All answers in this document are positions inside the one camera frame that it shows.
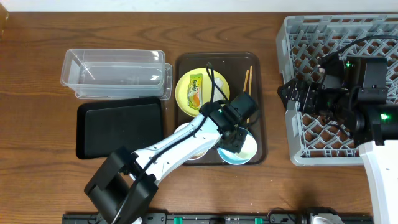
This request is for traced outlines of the light blue bowl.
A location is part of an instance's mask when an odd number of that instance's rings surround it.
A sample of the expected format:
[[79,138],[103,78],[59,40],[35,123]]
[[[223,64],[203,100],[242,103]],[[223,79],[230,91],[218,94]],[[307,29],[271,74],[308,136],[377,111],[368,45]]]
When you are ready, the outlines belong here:
[[227,162],[228,164],[231,165],[242,165],[247,163],[250,159],[248,160],[244,160],[244,159],[240,159],[236,156],[236,153],[232,153],[229,152],[227,150],[218,148],[217,152],[219,154],[219,156],[222,158],[222,160],[224,160],[225,162]]

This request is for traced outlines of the small white cup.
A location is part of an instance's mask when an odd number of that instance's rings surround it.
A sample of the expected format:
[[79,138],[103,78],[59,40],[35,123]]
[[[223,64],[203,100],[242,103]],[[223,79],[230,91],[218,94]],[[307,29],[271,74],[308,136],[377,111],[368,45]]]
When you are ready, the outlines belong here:
[[257,142],[254,137],[248,133],[242,145],[241,151],[236,153],[236,156],[240,159],[248,160],[254,157],[257,153]]

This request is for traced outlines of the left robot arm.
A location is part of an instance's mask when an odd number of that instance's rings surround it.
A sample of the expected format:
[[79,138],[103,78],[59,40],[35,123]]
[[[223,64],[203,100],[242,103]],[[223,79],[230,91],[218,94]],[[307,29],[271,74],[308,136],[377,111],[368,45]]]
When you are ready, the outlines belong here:
[[87,183],[85,193],[106,223],[134,223],[145,214],[159,183],[194,155],[212,147],[233,154],[257,147],[243,123],[257,111],[247,93],[207,102],[184,128],[134,152],[113,151]]

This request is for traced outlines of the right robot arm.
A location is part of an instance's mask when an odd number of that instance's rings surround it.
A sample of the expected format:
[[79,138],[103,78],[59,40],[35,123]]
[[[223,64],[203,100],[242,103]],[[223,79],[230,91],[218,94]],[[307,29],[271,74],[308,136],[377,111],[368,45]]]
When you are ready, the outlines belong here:
[[320,83],[293,78],[277,90],[287,110],[339,121],[359,149],[375,223],[397,223],[397,105],[387,103],[384,57],[319,58]]

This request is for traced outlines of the green snack wrapper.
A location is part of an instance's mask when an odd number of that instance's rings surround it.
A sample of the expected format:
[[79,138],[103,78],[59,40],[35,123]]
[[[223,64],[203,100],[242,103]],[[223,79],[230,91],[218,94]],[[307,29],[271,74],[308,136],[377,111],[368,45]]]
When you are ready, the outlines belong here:
[[187,89],[188,106],[194,110],[199,110],[202,106],[202,84],[203,74],[191,74]]

